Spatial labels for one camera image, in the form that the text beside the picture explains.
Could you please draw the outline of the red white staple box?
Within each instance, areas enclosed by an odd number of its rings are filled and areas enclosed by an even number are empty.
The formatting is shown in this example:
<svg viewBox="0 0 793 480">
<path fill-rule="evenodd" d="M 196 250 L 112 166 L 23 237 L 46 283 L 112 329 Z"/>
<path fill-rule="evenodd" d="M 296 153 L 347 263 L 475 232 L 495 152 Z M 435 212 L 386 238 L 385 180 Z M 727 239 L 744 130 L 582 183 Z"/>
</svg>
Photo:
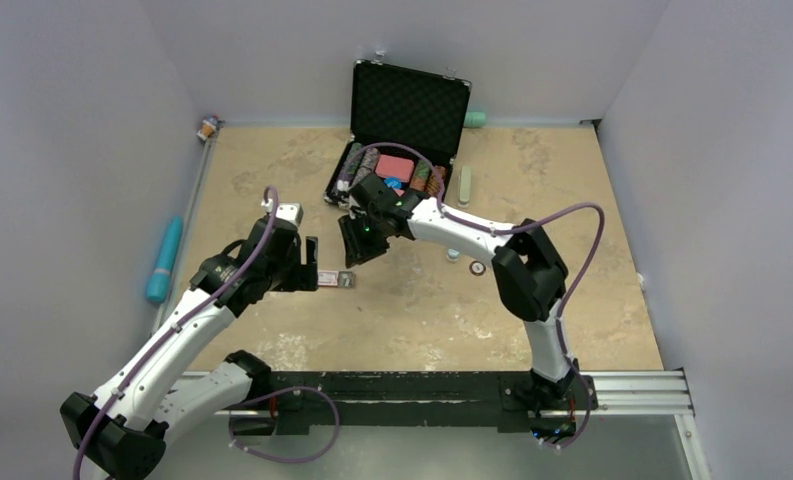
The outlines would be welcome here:
<svg viewBox="0 0 793 480">
<path fill-rule="evenodd" d="M 319 270 L 318 286 L 328 288 L 351 289 L 356 282 L 356 276 L 348 270 Z"/>
</svg>

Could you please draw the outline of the green stapler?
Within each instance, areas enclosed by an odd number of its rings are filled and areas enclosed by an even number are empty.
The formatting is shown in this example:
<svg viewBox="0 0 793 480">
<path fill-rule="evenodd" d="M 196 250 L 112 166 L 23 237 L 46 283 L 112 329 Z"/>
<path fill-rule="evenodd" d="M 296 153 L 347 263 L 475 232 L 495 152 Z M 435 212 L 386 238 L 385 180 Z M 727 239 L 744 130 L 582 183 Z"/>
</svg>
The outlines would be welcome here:
<svg viewBox="0 0 793 480">
<path fill-rule="evenodd" d="M 468 207 L 472 197 L 472 167 L 465 165 L 459 172 L 457 203 L 460 207 Z"/>
</svg>

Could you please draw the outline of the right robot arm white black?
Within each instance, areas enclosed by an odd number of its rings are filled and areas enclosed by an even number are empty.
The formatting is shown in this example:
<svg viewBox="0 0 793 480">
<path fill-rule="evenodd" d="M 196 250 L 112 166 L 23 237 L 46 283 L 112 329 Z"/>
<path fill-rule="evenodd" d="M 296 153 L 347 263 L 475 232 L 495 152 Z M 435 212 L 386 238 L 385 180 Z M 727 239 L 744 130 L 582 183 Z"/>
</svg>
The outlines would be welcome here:
<svg viewBox="0 0 793 480">
<path fill-rule="evenodd" d="M 595 389 L 566 342 L 563 311 L 572 292 L 568 267 L 540 221 L 500 223 L 451 209 L 421 191 L 397 192 L 371 175 L 349 191 L 339 220 L 346 265 L 387 252 L 393 237 L 434 243 L 491 270 L 502 305 L 521 320 L 530 347 L 530 381 L 517 396 L 534 412 L 595 408 Z"/>
</svg>

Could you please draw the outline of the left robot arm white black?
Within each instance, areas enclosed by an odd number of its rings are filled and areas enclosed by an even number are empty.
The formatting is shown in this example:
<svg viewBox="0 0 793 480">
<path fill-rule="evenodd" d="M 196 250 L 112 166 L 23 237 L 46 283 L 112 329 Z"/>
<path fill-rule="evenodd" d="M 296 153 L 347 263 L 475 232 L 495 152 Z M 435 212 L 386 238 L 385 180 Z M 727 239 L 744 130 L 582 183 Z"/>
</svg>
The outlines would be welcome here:
<svg viewBox="0 0 793 480">
<path fill-rule="evenodd" d="M 280 395 L 271 368 L 246 351 L 206 376 L 175 384 L 198 354 L 268 292 L 317 288 L 317 240 L 302 238 L 302 208 L 281 204 L 246 239 L 205 260 L 159 329 L 91 394 L 75 392 L 60 415 L 77 455 L 98 479 L 144 479 L 182 435 L 214 413 L 256 409 Z"/>
</svg>

